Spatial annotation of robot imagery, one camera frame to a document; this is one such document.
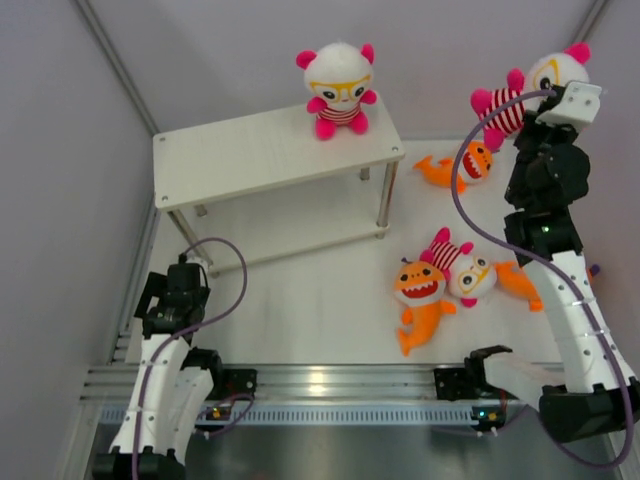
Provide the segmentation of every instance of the stuffed toy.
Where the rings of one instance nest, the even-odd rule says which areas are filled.
[[[496,263],[494,266],[498,273],[498,282],[502,288],[516,297],[527,300],[529,302],[529,311],[541,312],[544,310],[544,304],[536,291],[536,287],[516,262]],[[587,269],[589,283],[593,282],[593,277],[599,272],[600,266],[597,264]]]
[[[374,104],[377,100],[376,93],[369,89],[373,59],[370,44],[358,50],[342,42],[298,54],[296,64],[304,70],[304,83],[315,95],[307,103],[307,111],[316,116],[315,131],[320,140],[330,139],[343,125],[357,134],[369,129],[361,103]]]
[[[446,290],[447,278],[428,260],[433,260],[433,253],[423,252],[419,262],[406,263],[398,274],[394,284],[394,296],[406,306],[402,314],[402,324],[412,325],[407,333],[398,328],[397,337],[406,357],[411,349],[427,343],[433,337],[440,318],[444,313],[456,313],[453,303],[442,299]]]
[[[507,75],[507,87],[497,90],[479,88],[471,94],[471,107],[482,120],[507,101],[524,92],[551,88],[552,85],[565,86],[572,80],[588,82],[589,75],[584,68],[591,57],[586,43],[576,43],[564,52],[542,57],[524,75],[514,68]],[[484,129],[484,143],[492,152],[500,149],[504,139],[522,128],[526,110],[537,111],[544,98],[538,97],[517,103],[496,116]]]
[[[427,182],[440,187],[451,187],[451,171],[453,158],[443,158],[436,164],[432,162],[433,156],[424,157],[413,168],[420,170]],[[469,144],[460,168],[458,169],[457,191],[463,193],[467,185],[480,183],[489,176],[489,170],[493,164],[493,156],[482,142],[473,141]]]
[[[450,277],[449,293],[459,298],[463,306],[471,308],[496,284],[496,269],[486,258],[470,255],[473,243],[465,242],[456,247],[450,240],[450,230],[441,228],[429,248],[420,255],[420,260],[423,255],[432,258],[433,265]]]

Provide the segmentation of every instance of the metal table leg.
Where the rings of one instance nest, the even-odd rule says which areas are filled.
[[[391,194],[393,193],[393,184],[396,181],[396,173],[398,172],[398,162],[387,163],[384,172],[384,182],[382,183],[382,199],[380,200],[380,211],[378,212],[378,226],[386,227],[389,225],[389,205],[391,204]],[[376,238],[384,238],[385,232],[378,233]]]
[[[168,215],[171,221],[173,222],[173,224],[178,229],[178,231],[182,234],[184,239],[189,243],[189,245],[193,245],[198,241],[198,237],[196,236],[196,233],[191,229],[191,226],[187,222],[187,219],[184,218],[184,215],[180,210],[174,210],[173,212],[168,212]],[[198,245],[193,250],[196,252],[196,255],[198,255],[198,257],[200,257],[205,262],[207,262],[209,267],[213,265],[213,260],[211,260],[211,257],[209,256],[209,254],[207,253],[207,251],[204,249],[202,245]]]

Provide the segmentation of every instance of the orange plush fish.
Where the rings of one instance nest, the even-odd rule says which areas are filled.
[[[531,312],[544,310],[544,305],[536,291],[536,287],[516,262],[496,263],[494,267],[498,273],[498,282],[502,288],[516,297],[526,299],[529,302],[529,310]],[[600,267],[597,264],[587,269],[589,283],[593,281],[593,276],[599,272]]]
[[[486,145],[482,142],[471,142],[467,151],[464,152],[458,169],[458,193],[464,192],[467,185],[480,183],[486,179],[491,165],[493,165],[493,156]],[[443,158],[434,164],[433,155],[429,155],[416,163],[413,168],[420,170],[427,182],[440,187],[451,187],[453,158]]]
[[[394,296],[407,307],[402,314],[402,323],[413,326],[410,332],[402,328],[397,331],[405,357],[412,348],[431,340],[443,313],[456,313],[453,303],[442,300],[446,287],[445,274],[427,261],[408,263],[396,275]]]

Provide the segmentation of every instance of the striped shirt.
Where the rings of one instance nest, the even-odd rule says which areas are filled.
[[[360,110],[360,102],[358,102],[351,110],[334,110],[333,108],[327,107],[318,112],[318,117],[330,120],[336,125],[348,125],[351,123],[351,120],[360,113]]]
[[[520,95],[519,92],[515,90],[509,90],[508,88],[494,90],[493,92],[491,92],[491,106],[487,108],[484,113],[479,115],[480,120],[489,115],[489,113],[493,112],[500,105],[507,103],[509,100],[516,98],[518,95]],[[489,128],[496,128],[508,136],[522,128],[523,119],[524,104],[522,102],[519,102],[506,109],[500,115],[494,117],[487,126]]]
[[[429,245],[429,250],[433,252],[432,265],[438,270],[448,270],[451,264],[462,253],[458,247],[451,242],[438,242],[434,240]]]

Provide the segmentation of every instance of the pink ear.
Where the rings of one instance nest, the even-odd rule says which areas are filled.
[[[433,263],[433,258],[434,258],[433,252],[428,248],[420,254],[421,262]]]
[[[317,54],[313,50],[305,50],[300,52],[296,57],[296,65],[301,69],[306,70],[309,64],[316,58]]]
[[[373,58],[375,56],[375,53],[373,52],[373,45],[371,45],[370,43],[365,43],[362,46],[362,50],[360,50],[360,53],[362,53],[362,56],[369,60],[369,63],[373,65]]]
[[[574,43],[564,53],[571,55],[578,63],[584,65],[591,58],[591,49],[586,43]]]

